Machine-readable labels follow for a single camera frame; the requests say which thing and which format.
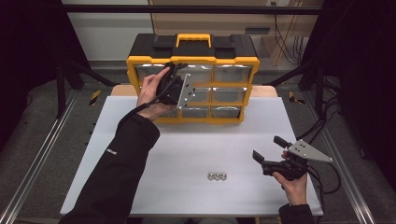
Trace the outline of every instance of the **white wall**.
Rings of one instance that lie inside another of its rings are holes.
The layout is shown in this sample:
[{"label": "white wall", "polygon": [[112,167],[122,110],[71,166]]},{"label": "white wall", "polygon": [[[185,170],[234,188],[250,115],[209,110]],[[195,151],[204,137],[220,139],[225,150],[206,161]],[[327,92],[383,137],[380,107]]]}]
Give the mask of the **white wall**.
[{"label": "white wall", "polygon": [[[64,4],[147,5],[148,0],[63,0]],[[69,13],[89,61],[125,61],[139,33],[153,33],[150,14]]]}]

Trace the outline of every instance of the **yellow storage organizer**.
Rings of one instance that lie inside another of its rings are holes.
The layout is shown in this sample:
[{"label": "yellow storage organizer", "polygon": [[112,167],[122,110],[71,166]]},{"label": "yellow storage organizer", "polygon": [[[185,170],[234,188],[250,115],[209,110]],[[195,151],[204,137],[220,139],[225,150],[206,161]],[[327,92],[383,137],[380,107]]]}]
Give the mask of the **yellow storage organizer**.
[{"label": "yellow storage organizer", "polygon": [[190,74],[195,96],[157,121],[238,123],[260,61],[250,35],[139,34],[126,63],[137,93],[143,78],[158,74],[166,63],[188,65],[178,73],[182,78]]}]

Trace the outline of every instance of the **metal bracket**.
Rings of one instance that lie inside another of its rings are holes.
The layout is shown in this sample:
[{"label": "metal bracket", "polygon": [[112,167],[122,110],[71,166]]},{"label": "metal bracket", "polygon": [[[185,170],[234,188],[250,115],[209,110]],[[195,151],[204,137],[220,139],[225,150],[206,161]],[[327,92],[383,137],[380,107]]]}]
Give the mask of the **metal bracket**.
[{"label": "metal bracket", "polygon": [[187,106],[188,101],[190,101],[195,96],[195,88],[192,86],[191,74],[187,73],[184,76],[183,87],[181,88],[180,97],[178,98],[177,108],[182,109]]},{"label": "metal bracket", "polygon": [[326,156],[303,140],[288,147],[288,152],[307,160],[332,162],[331,157]]}]

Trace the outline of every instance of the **black jacket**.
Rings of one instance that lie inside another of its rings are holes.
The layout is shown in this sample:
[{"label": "black jacket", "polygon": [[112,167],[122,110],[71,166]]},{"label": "black jacket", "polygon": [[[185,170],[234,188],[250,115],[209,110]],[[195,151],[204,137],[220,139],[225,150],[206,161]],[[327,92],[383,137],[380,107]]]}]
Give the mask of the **black jacket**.
[{"label": "black jacket", "polygon": [[290,206],[285,204],[279,208],[282,224],[314,224],[314,217],[308,204]]},{"label": "black jacket", "polygon": [[[60,224],[123,224],[130,215],[134,195],[146,166],[149,150],[160,131],[139,115],[127,120],[106,148],[78,196],[75,207],[62,217]],[[311,211],[279,210],[283,217],[309,217]]]}]

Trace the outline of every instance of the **white table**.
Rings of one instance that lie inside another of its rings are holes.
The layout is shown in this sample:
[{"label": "white table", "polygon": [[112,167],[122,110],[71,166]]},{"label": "white table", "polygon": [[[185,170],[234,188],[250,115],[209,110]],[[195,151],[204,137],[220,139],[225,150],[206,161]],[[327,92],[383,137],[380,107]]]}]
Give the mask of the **white table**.
[{"label": "white table", "polygon": [[[69,212],[106,146],[118,121],[135,106],[135,96],[108,96],[61,214]],[[157,124],[161,137],[148,155],[131,216],[261,217],[277,216],[287,203],[284,190],[252,159],[253,149],[268,161],[280,161],[278,135],[294,143],[290,121],[278,97],[251,97],[240,124]],[[209,172],[228,178],[209,180]],[[318,197],[308,178],[307,200],[321,216]]]}]

